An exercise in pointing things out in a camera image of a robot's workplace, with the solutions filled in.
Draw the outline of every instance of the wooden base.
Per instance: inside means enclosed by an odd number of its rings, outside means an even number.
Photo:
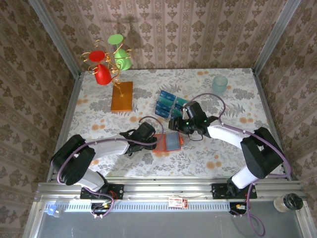
[[[130,112],[132,111],[132,91],[133,82],[122,82],[118,85],[122,91],[121,97],[120,90],[113,86],[111,112]]]

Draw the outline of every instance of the gold mug tree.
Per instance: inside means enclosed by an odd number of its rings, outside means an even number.
[[[104,41],[96,40],[94,43],[95,48],[100,48],[101,42]],[[132,111],[133,82],[121,82],[118,77],[121,70],[127,70],[131,67],[130,51],[132,50],[125,51],[122,49],[123,36],[120,34],[110,36],[108,43],[116,45],[117,50],[113,53],[102,50],[85,52],[80,56],[80,59],[83,62],[87,60],[93,62],[88,67],[88,72],[95,75],[98,84],[107,85],[110,82],[113,83],[111,112],[130,112]]]

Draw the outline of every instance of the clear bottle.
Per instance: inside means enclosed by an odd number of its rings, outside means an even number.
[[[300,210],[303,207],[303,200],[298,195],[289,193],[274,199],[274,207],[279,212]]]

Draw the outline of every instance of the red cup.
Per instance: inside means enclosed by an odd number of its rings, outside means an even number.
[[[95,69],[95,72],[96,72],[95,77],[98,84],[107,85],[111,82],[112,77],[111,77],[110,71],[103,64],[99,63],[97,65],[97,68]]]

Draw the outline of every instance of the orange mark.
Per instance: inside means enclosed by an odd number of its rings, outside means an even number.
[[[131,121],[131,122],[136,122],[136,121],[137,121],[137,117],[135,117],[135,116],[130,117],[130,121]]]
[[[82,99],[78,99],[77,100],[77,105],[80,105],[80,104],[82,104],[83,103],[83,100]]]
[[[99,125],[97,124],[94,124],[92,127],[91,127],[92,130],[98,130],[99,129]]]
[[[97,165],[97,164],[99,164],[99,160],[98,159],[91,162],[91,165]]]
[[[154,155],[155,155],[156,157],[162,157],[162,156],[163,156],[163,153],[162,153],[162,152],[158,152],[158,153],[154,153]]]
[[[220,161],[217,161],[216,162],[216,166],[219,168],[219,167],[221,167],[221,165],[222,165],[222,163],[220,162]]]
[[[247,119],[246,119],[246,118],[240,118],[239,121],[240,121],[241,123],[247,123]]]
[[[206,167],[207,167],[208,169],[210,169],[210,170],[213,170],[213,169],[214,169],[214,163],[213,163],[213,161],[208,161],[208,162],[206,163]]]

